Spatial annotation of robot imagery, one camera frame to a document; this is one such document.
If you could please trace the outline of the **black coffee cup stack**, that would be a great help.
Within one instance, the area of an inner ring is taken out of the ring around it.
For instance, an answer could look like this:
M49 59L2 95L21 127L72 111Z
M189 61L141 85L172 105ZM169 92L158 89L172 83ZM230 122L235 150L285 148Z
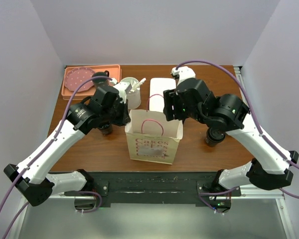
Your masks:
M110 135L113 132L112 124L104 124L98 129L103 135Z

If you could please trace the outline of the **pink cakes paper bag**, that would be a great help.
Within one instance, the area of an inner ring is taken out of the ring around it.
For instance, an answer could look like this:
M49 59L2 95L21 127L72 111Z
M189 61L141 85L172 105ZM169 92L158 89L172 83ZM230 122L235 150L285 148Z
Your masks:
M172 165L179 142L183 138L183 123L167 121L164 113L150 111L150 101L159 94L148 98L145 110L130 110L131 121L125 126L125 134L131 160Z

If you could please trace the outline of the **black coffee lid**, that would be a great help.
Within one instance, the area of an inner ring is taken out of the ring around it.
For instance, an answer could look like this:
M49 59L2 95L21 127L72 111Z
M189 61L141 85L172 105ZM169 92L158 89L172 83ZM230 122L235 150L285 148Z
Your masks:
M207 136L210 140L214 142L221 142L224 140L226 134L224 131L215 129L215 128L209 128L207 131Z

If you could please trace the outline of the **dark brown coffee cup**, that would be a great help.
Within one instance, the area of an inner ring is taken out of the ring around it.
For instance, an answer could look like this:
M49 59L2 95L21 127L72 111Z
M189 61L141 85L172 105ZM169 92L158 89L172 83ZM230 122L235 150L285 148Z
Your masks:
M217 139L217 138L210 137L208 135L205 138L205 142L209 147L215 147L217 144L221 143L223 140L224 140L224 137Z

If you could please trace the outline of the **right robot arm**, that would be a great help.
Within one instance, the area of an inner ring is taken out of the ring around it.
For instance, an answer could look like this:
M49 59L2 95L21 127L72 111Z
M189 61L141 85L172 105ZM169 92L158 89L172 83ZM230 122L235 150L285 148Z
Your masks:
M295 163L296 151L282 150L279 155L257 131L249 107L236 95L214 96L205 82L189 78L175 89L163 92L163 113L167 121L192 118L208 126L206 139L210 145L229 135L240 142L253 159L233 169L222 169L213 182L205 186L209 193L222 196L232 188L253 184L264 190L290 186L293 173L289 161Z

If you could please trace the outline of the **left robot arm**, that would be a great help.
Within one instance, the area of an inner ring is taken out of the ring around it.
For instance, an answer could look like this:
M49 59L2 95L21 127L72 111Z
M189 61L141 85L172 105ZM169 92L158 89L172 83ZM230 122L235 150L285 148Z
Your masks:
M51 195L78 191L89 195L94 179L83 169L72 173L50 174L53 165L94 128L130 122L127 93L129 83L99 86L94 95L84 98L66 110L52 133L28 158L17 165L9 164L4 173L32 206L45 202Z

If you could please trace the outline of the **frosted white utensil cup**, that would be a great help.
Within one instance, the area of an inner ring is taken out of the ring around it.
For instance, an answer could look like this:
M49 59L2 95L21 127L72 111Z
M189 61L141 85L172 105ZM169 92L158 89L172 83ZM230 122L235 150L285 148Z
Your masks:
M128 109L134 110L138 108L141 104L140 88L134 88L134 86L136 86L139 83L139 80L133 77L125 77L121 79L121 82L130 83L132 86L132 89L127 94Z

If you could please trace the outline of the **white rectangular plate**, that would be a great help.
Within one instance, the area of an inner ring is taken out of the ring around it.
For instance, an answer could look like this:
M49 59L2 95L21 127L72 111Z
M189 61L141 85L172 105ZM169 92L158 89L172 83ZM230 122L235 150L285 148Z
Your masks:
M163 92L176 88L176 81L173 78L152 78L149 87L149 110L163 112Z

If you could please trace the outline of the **wrapped white utensil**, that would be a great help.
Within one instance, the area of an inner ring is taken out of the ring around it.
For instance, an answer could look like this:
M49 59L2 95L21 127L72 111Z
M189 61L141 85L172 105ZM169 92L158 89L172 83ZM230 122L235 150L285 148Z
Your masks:
M136 91L145 81L146 81L146 78L141 79L137 84L135 84L132 87L131 91L133 91L133 92Z

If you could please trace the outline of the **dark green mug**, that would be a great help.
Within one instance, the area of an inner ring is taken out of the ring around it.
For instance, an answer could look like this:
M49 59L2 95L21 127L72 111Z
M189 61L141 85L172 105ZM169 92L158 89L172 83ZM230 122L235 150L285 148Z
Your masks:
M95 87L101 85L108 85L109 84L109 74L110 72L105 70L104 72L96 72L92 75L92 82Z

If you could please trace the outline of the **pink polka dot plate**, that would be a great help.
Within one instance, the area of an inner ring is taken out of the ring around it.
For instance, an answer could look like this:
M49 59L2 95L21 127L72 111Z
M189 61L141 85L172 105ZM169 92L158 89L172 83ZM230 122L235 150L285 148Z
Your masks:
M66 73L64 87L73 92L82 82L90 79L94 73L95 71L89 67L76 67Z

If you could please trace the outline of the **black mounting base rail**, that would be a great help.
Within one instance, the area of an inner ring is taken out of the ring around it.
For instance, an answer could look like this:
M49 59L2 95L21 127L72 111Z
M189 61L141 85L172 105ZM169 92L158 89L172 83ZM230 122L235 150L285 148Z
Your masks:
M211 184L216 172L91 172L93 195L66 192L77 210L112 204L193 204L203 206L198 194Z

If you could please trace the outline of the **aluminium frame rail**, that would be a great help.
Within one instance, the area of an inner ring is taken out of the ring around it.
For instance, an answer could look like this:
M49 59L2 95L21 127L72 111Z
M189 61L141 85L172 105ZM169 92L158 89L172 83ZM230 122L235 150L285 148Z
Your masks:
M187 62L184 62L184 63L181 63L181 64L177 65L176 68L183 67L183 66L187 66L187 67L188 67ZM73 94L76 94L77 92L79 92L83 87L85 87L86 84L88 84L89 82L92 82L92 80L93 80L93 78L91 77L90 79L87 79L86 81L82 82L82 83L78 86L78 88L77 88L75 91L73 91ZM119 83L119 82L115 82L112 78L109 77L109 84L108 84L108 86L114 86L114 85L116 85L117 83ZM257 120L257 117L256 117L256 115L255 115L255 113L254 113L254 110L253 110L253 108L252 108L252 105L251 105L251 103L250 103L250 101L249 101L249 98L248 98L248 97L245 97L244 99L241 99L241 100L242 100L242 101L249 107L250 112L251 112L251 115L252 115L252 118L253 118L253 120L254 120L254 122L255 122L255 124L256 124L257 131L258 131L260 134L265 135L265 136L266 136L266 140L265 140L265 141L266 141L266 142L267 142L267 143L268 143L268 144L269 144L269 145L270 145L270 146L271 146L271 147L272 147L272 148L273 148L279 155L282 155L282 150L283 150L283 148L280 147L280 146L279 146L279 145L278 145L278 144L277 144L277 143L276 143L276 142L275 142L275 141L274 141L274 140L273 140L273 139L272 139L272 138L271 138L271 137L270 137L270 136L269 136L263 129L262 129L262 127L260 126L260 124L259 124L259 122L258 122L258 120ZM67 104L62 119L65 118L66 110L69 109L69 107L70 107L71 105L73 105L71 102L69 102L69 103ZM291 166L296 166L297 161L296 161L295 163L289 161L288 163L289 163L290 167L291 167ZM199 194L198 194L198 197L199 197L199 199L200 199L206 206L209 206L209 207L212 208L215 212L219 213L219 212L221 211L221 206L219 206L219 205L215 205L213 201L210 201L210 197L218 198L219 196L225 196L225 195L228 195L228 194L231 194L231 195L233 195L233 196L235 196L235 197L239 197L239 196L242 195L241 187L242 187L242 186L238 186L238 187L236 187L236 188L232 188L232 189L230 189L230 190L226 190L226 191L224 191L224 192L220 192L220 193L209 193L209 192L207 192L206 190L204 190L202 193L199 193ZM264 189L260 189L260 188L258 188L258 187L256 187L256 189L257 189L261 194L264 194L264 195L268 195L269 192L272 191L272 190L264 190ZM283 187L283 188L279 188L279 189L273 189L273 191L283 191L283 189L284 189L284 187ZM95 196L95 197L98 198L98 199L101 199L101 198L102 198L101 195L98 194L98 193L94 190L94 188L93 188L93 190L91 190L91 191L83 191L83 192L75 191L75 192L77 192L77 193L79 193L79 194L91 194L91 195ZM94 209L97 210L100 206L101 206L101 205L98 204L97 206L94 207Z

